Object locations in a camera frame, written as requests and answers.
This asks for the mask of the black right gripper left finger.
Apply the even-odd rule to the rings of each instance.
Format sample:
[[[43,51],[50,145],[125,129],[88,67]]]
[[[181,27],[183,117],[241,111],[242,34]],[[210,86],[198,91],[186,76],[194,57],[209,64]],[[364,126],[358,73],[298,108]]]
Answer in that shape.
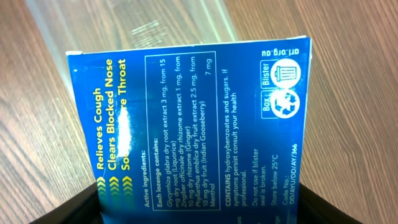
[[[103,224],[97,185],[76,196],[30,224]]]

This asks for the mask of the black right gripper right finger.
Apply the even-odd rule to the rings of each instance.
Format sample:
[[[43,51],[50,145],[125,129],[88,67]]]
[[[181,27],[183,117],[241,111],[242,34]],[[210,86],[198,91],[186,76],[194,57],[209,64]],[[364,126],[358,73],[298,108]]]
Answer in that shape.
[[[362,224],[300,184],[297,224]]]

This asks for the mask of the blue VapoDrops box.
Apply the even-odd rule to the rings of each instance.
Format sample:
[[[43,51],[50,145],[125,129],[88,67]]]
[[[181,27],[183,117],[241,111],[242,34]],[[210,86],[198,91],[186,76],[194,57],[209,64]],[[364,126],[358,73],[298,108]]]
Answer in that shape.
[[[296,223],[312,40],[67,53],[105,223]]]

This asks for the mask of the clear plastic container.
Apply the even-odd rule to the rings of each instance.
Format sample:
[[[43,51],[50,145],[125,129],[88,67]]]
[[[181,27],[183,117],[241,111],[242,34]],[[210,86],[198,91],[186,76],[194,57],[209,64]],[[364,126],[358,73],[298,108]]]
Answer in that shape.
[[[104,52],[239,39],[224,1],[27,0],[67,92],[66,52]]]

